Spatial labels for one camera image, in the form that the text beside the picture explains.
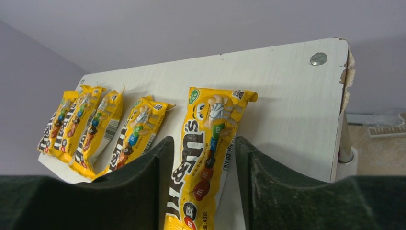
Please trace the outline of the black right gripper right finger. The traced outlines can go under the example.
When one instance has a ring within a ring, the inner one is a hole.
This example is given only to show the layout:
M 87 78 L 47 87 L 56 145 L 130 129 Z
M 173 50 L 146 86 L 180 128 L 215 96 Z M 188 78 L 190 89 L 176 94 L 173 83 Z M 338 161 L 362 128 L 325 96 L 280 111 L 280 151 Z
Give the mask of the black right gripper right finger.
M 406 179 L 356 175 L 327 183 L 296 172 L 235 140 L 248 230 L 403 230 Z

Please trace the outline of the yellow M&M bag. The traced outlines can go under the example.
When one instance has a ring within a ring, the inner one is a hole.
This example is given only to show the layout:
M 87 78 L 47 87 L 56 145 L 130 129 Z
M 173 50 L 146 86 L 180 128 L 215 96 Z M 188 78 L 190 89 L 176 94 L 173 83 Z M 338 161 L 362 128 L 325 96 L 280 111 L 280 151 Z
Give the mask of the yellow M&M bag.
M 212 230 L 239 122 L 256 92 L 191 87 L 180 164 L 172 172 L 166 230 Z
M 118 129 L 123 112 L 123 93 L 124 90 L 113 90 L 103 97 L 78 143 L 69 167 L 85 178 L 96 176 L 94 164 Z
M 78 143 L 98 108 L 106 88 L 81 85 L 81 91 L 65 113 L 62 127 L 52 145 L 51 154 L 60 161 L 69 163 Z
M 174 107 L 174 104 L 155 101 L 152 95 L 139 98 L 119 133 L 109 165 L 94 179 L 115 171 L 146 154 L 161 127 L 166 112 Z
M 64 91 L 59 107 L 47 123 L 43 137 L 37 146 L 37 150 L 40 153 L 51 155 L 51 149 L 63 127 L 65 116 L 78 96 L 79 93 L 77 91 Z

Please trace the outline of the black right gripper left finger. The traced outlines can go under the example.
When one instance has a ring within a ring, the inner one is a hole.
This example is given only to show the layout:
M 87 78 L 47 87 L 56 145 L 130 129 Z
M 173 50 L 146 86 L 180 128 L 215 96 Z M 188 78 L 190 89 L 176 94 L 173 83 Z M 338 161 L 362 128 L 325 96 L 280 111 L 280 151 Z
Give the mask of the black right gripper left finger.
M 91 183 L 48 176 L 0 178 L 3 230 L 161 230 L 174 156 L 163 138 L 148 153 Z

